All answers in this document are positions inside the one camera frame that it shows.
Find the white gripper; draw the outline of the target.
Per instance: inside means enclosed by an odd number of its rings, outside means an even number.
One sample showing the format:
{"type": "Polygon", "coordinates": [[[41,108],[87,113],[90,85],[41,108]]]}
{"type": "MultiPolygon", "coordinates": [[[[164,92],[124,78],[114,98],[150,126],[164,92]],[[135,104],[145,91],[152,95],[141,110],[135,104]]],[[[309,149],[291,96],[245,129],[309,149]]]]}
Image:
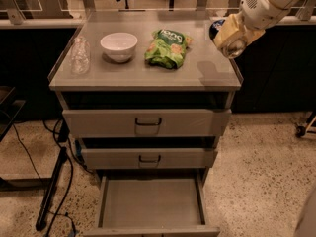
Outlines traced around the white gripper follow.
{"type": "Polygon", "coordinates": [[[225,32],[231,32],[233,25],[244,35],[243,22],[248,29],[245,32],[247,45],[260,38],[267,28],[274,26],[288,13],[287,0],[241,0],[240,13],[230,14],[225,20],[225,32]]]}

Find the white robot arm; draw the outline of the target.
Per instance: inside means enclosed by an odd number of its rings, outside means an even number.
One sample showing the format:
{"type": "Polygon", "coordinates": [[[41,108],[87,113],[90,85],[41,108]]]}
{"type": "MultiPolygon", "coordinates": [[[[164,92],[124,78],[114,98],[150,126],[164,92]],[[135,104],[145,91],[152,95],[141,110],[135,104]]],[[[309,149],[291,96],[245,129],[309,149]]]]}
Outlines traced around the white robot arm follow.
{"type": "MultiPolygon", "coordinates": [[[[247,45],[264,34],[265,29],[276,25],[298,0],[240,0],[237,12],[225,17],[215,37],[215,45],[226,57],[240,54],[247,45]]],[[[315,186],[311,187],[300,209],[292,233],[282,235],[282,224],[255,213],[236,219],[233,230],[222,237],[316,237],[315,186]]]]}

